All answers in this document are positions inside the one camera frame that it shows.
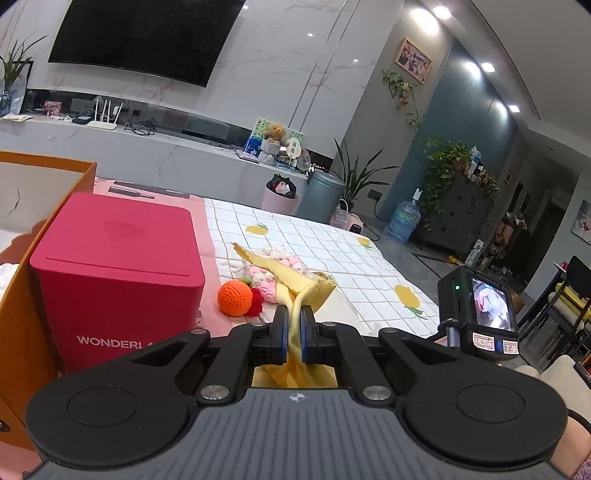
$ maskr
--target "television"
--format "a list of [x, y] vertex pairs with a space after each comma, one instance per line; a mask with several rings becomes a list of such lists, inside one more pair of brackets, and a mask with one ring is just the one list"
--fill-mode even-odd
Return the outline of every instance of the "television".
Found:
[[73, 0], [49, 62], [207, 86], [245, 0]]

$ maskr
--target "dark cabinet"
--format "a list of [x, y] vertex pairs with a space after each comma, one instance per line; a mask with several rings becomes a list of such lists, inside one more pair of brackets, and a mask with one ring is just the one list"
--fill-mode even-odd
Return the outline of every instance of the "dark cabinet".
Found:
[[443, 212], [431, 212], [427, 217], [431, 229], [421, 224], [416, 235], [423, 242], [451, 249], [465, 257], [492, 207], [493, 201], [480, 186], [458, 174], [441, 199]]

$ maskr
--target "gray trash can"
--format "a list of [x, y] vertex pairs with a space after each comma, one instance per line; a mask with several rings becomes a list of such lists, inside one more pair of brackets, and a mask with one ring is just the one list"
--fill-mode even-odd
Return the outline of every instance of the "gray trash can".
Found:
[[314, 222], [329, 223], [345, 187], [344, 182], [337, 176], [314, 170], [308, 178], [308, 186], [295, 216]]

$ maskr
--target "power outlet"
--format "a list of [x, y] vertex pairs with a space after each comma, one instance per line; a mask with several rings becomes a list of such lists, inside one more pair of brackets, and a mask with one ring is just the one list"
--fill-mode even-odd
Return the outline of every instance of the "power outlet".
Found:
[[382, 198], [382, 194], [377, 190], [370, 189], [368, 193], [368, 198], [379, 202], [380, 198]]

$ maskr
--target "white fabric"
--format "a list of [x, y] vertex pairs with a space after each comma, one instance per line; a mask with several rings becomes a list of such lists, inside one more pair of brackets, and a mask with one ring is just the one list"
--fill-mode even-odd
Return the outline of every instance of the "white fabric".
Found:
[[2, 301], [2, 297], [4, 296], [12, 277], [17, 271], [17, 268], [18, 265], [12, 265], [10, 263], [0, 265], [0, 301]]

